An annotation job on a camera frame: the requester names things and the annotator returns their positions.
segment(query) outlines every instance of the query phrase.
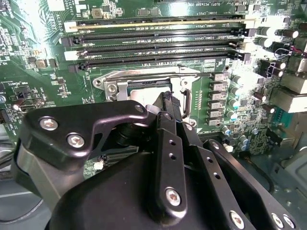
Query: screw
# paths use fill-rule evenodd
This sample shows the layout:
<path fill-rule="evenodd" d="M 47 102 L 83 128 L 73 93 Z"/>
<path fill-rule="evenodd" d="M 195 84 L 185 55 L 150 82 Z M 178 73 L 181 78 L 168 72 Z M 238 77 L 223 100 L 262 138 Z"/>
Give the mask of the screw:
<path fill-rule="evenodd" d="M 59 126 L 58 123 L 51 118 L 41 119 L 39 124 L 43 129 L 49 130 L 49 131 L 55 130 Z"/>
<path fill-rule="evenodd" d="M 220 147 L 219 147 L 215 142 L 212 142 L 212 145 L 213 145 L 217 150 L 220 149 Z"/>
<path fill-rule="evenodd" d="M 230 211 L 230 218 L 232 222 L 238 227 L 238 229 L 244 228 L 243 219 L 235 211 Z"/>
<path fill-rule="evenodd" d="M 134 108 L 139 111 L 140 113 L 144 113 L 144 110 L 142 109 L 142 107 L 140 107 L 138 104 L 134 106 Z"/>
<path fill-rule="evenodd" d="M 101 81 L 100 80 L 95 81 L 95 85 L 96 86 L 101 86 Z"/>
<path fill-rule="evenodd" d="M 288 225 L 290 225 L 290 227 L 291 227 L 292 229 L 295 229 L 295 225 L 294 225 L 294 223 L 292 222 L 292 220 L 291 220 L 289 217 L 287 217 L 286 215 L 284 215 L 283 218 L 284 218 L 284 220 L 286 221 L 286 223 L 287 223 Z"/>
<path fill-rule="evenodd" d="M 172 188 L 167 189 L 165 194 L 166 194 L 167 200 L 172 206 L 180 205 L 180 202 L 181 202 L 180 196 L 178 192 L 176 192 L 174 189 Z"/>
<path fill-rule="evenodd" d="M 259 130 L 255 128 L 251 132 L 252 132 L 252 134 L 257 135 L 259 133 Z"/>
<path fill-rule="evenodd" d="M 81 148 L 84 145 L 84 139 L 78 134 L 72 134 L 67 137 L 67 142 L 69 145 L 75 148 Z"/>
<path fill-rule="evenodd" d="M 272 217 L 273 217 L 273 220 L 275 221 L 275 223 L 277 224 L 277 226 L 282 229 L 283 228 L 283 223 L 279 219 L 279 217 L 276 214 L 274 214 L 274 213 L 272 213 Z"/>
<path fill-rule="evenodd" d="M 186 124 L 186 127 L 187 127 L 187 129 L 188 129 L 188 130 L 190 130 L 190 131 L 192 131 L 192 130 L 193 130 L 193 127 L 192 127 L 192 126 L 190 126 L 189 124 Z"/>
<path fill-rule="evenodd" d="M 111 93 L 115 93 L 117 91 L 117 87 L 114 84 L 108 85 L 107 90 Z"/>

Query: cable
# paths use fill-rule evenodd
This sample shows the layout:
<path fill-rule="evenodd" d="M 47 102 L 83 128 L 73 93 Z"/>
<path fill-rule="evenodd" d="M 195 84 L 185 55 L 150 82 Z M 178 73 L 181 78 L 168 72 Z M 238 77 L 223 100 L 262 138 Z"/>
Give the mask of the cable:
<path fill-rule="evenodd" d="M 39 203 L 37 205 L 34 206 L 33 209 L 31 209 L 30 211 L 28 211 L 26 214 L 15 218 L 15 219 L 10 219 L 10 220 L 0 220 L 0 224 L 13 224 L 19 221 L 22 221 L 24 219 L 26 219 L 27 217 L 29 217 L 30 215 L 32 215 L 43 203 L 43 200 L 40 200 Z"/>
<path fill-rule="evenodd" d="M 272 194 L 275 191 L 274 182 L 273 180 L 261 169 L 259 168 L 254 162 L 251 161 L 250 157 L 244 157 L 244 159 L 262 176 L 264 177 L 269 183 L 268 192 Z"/>

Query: electrolytic capacitor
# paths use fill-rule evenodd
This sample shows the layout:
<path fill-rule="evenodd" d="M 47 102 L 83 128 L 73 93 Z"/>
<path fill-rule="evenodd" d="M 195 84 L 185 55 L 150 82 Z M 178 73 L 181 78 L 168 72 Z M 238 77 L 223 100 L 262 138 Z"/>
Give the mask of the electrolytic capacitor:
<path fill-rule="evenodd" d="M 284 68 L 286 68 L 286 63 L 281 62 L 281 61 L 276 61 L 275 62 L 275 67 L 279 68 L 279 69 L 284 69 Z"/>
<path fill-rule="evenodd" d="M 307 30 L 307 23 L 300 23 L 297 27 L 299 30 Z"/>
<path fill-rule="evenodd" d="M 283 75 L 283 72 L 280 69 L 274 68 L 272 74 L 281 77 Z"/>
<path fill-rule="evenodd" d="M 278 30 L 277 34 L 279 36 L 289 37 L 289 38 L 297 38 L 298 37 L 298 31 L 297 30 Z"/>
<path fill-rule="evenodd" d="M 235 96 L 240 96 L 241 93 L 242 93 L 242 90 L 238 87 L 233 87 L 231 90 L 230 90 L 231 93 L 233 93 Z"/>
<path fill-rule="evenodd" d="M 249 140 L 244 135 L 241 136 L 239 140 L 243 145 L 247 145 L 249 143 Z"/>
<path fill-rule="evenodd" d="M 257 41 L 257 44 L 258 44 L 259 46 L 268 48 L 268 47 L 270 47 L 270 46 L 273 44 L 273 41 L 272 41 L 271 39 L 269 39 L 269 38 L 262 37 L 262 38 L 260 38 L 260 39 Z"/>
<path fill-rule="evenodd" d="M 229 129 L 227 126 L 224 126 L 224 127 L 222 128 L 222 132 L 223 132 L 225 135 L 227 135 L 227 136 L 229 136 L 229 135 L 231 134 L 231 131 L 230 131 L 230 129 Z"/>
<path fill-rule="evenodd" d="M 227 117 L 230 118 L 230 120 L 235 121 L 237 120 L 238 115 L 234 111 L 229 111 Z"/>
<path fill-rule="evenodd" d="M 13 104 L 13 109 L 19 111 L 20 106 L 24 104 L 24 99 L 19 99 Z"/>
<path fill-rule="evenodd" d="M 247 149 L 247 145 L 243 145 L 242 143 L 239 143 L 239 147 L 242 151 L 245 151 Z"/>
<path fill-rule="evenodd" d="M 235 98 L 232 98 L 229 100 L 229 105 L 232 106 L 234 109 L 237 109 L 240 107 L 240 102 L 238 102 Z"/>
<path fill-rule="evenodd" d="M 264 96 L 263 94 L 259 93 L 259 92 L 254 92 L 254 97 L 256 97 L 257 99 L 261 100 L 261 101 L 265 101 L 267 99 L 266 96 Z"/>
<path fill-rule="evenodd" d="M 241 78 L 239 75 L 235 75 L 232 78 L 232 81 L 237 83 L 238 85 L 243 85 L 243 78 Z"/>
<path fill-rule="evenodd" d="M 272 28 L 272 27 L 260 27 L 258 29 L 258 32 L 260 35 L 263 35 L 263 36 L 268 36 L 268 37 L 272 37 L 272 36 L 275 36 L 275 32 L 276 32 L 276 29 Z"/>
<path fill-rule="evenodd" d="M 264 104 L 262 108 L 267 111 L 269 114 L 273 114 L 275 112 L 275 108 L 272 105 Z"/>

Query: dimm slot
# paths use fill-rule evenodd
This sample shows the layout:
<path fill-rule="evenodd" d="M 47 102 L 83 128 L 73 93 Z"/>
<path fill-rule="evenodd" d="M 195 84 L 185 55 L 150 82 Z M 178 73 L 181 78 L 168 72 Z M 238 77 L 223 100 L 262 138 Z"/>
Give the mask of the dimm slot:
<path fill-rule="evenodd" d="M 244 16 L 236 15 L 208 15 L 208 16 L 186 16 L 186 17 L 146 17 L 146 18 L 120 18 L 120 19 L 101 19 L 76 21 L 77 25 L 108 25 L 118 23 L 161 23 L 161 22 L 186 22 L 202 20 L 231 20 L 242 19 Z"/>
<path fill-rule="evenodd" d="M 204 61 L 213 58 L 227 58 L 228 52 L 215 52 L 215 53 L 203 53 L 203 54 L 184 54 L 184 55 L 163 55 L 163 56 L 148 56 L 148 57 L 129 57 L 129 58 L 110 58 L 102 60 L 91 60 L 85 63 L 68 65 L 69 72 L 76 73 L 81 70 L 87 70 L 91 68 L 99 68 L 103 66 L 114 65 L 128 65 L 128 64 L 154 64 L 162 61 L 176 62 L 176 61 Z"/>
<path fill-rule="evenodd" d="M 235 39 L 237 36 L 229 33 L 214 33 L 214 34 L 174 34 L 174 35 L 154 35 L 154 36 L 141 36 L 141 37 L 124 37 L 124 38 L 86 38 L 80 39 L 79 37 L 65 37 L 62 38 L 62 44 L 65 47 L 70 47 L 79 44 L 92 44 L 96 46 L 114 46 L 117 45 L 128 45 L 130 44 L 144 44 L 144 43 L 167 43 L 167 42 L 187 42 L 189 39 L 192 41 L 201 40 L 225 40 Z"/>

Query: ram slot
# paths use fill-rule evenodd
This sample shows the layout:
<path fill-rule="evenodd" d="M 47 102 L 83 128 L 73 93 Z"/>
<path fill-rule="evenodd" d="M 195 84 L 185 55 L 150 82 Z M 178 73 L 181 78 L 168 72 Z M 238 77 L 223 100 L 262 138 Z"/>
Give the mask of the ram slot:
<path fill-rule="evenodd" d="M 82 46 L 119 46 L 136 44 L 156 44 L 156 43 L 175 43 L 175 42 L 197 42 L 197 41 L 219 41 L 236 39 L 237 36 L 230 33 L 214 34 L 173 34 L 173 35 L 147 35 L 137 37 L 64 37 L 61 39 L 63 46 L 70 47 L 75 45 Z"/>
<path fill-rule="evenodd" d="M 233 48 L 229 45 L 221 46 L 180 46 L 176 44 L 175 47 L 158 48 L 150 47 L 143 49 L 127 49 L 120 48 L 114 49 L 114 47 L 103 48 L 85 48 L 80 51 L 66 51 L 65 59 L 67 61 L 79 60 L 79 59 L 105 59 L 105 58 L 129 58 L 129 57 L 145 57 L 145 56 L 157 56 L 157 55 L 168 55 L 168 54 L 197 54 L 205 52 L 220 52 L 232 50 Z"/>
<path fill-rule="evenodd" d="M 100 60 L 90 60 L 84 63 L 68 65 L 69 72 L 76 73 L 81 70 L 96 69 L 105 66 L 128 65 L 128 64 L 157 64 L 162 62 L 172 63 L 174 65 L 184 62 L 202 63 L 204 60 L 228 58 L 228 52 L 208 52 L 201 54 L 184 54 L 184 55 L 162 55 L 162 56 L 145 56 L 145 57 L 128 57 L 128 58 L 110 58 Z"/>

